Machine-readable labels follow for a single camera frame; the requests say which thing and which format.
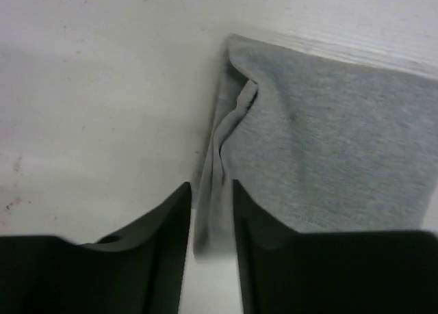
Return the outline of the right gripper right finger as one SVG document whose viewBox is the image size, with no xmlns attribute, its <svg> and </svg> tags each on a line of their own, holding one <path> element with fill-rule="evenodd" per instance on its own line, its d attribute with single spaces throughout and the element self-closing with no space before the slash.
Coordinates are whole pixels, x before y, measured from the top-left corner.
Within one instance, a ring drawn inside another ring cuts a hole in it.
<svg viewBox="0 0 438 314">
<path fill-rule="evenodd" d="M 245 313 L 437 312 L 435 233 L 298 233 L 238 181 L 233 218 Z"/>
</svg>

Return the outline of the grey tank top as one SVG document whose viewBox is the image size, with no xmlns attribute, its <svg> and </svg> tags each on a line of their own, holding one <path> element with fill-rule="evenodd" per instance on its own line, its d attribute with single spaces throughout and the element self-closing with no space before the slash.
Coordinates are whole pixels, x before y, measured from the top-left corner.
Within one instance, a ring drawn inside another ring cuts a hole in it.
<svg viewBox="0 0 438 314">
<path fill-rule="evenodd" d="M 195 200 L 194 253 L 235 249 L 233 182 L 301 233 L 421 227 L 437 82 L 232 35 Z"/>
</svg>

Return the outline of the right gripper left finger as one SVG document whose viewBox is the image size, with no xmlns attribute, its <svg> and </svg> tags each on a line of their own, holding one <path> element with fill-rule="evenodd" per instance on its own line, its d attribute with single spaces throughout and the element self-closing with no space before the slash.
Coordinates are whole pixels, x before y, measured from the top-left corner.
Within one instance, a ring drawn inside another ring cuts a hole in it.
<svg viewBox="0 0 438 314">
<path fill-rule="evenodd" d="M 191 187 L 93 244 L 1 238 L 2 313 L 177 313 Z"/>
</svg>

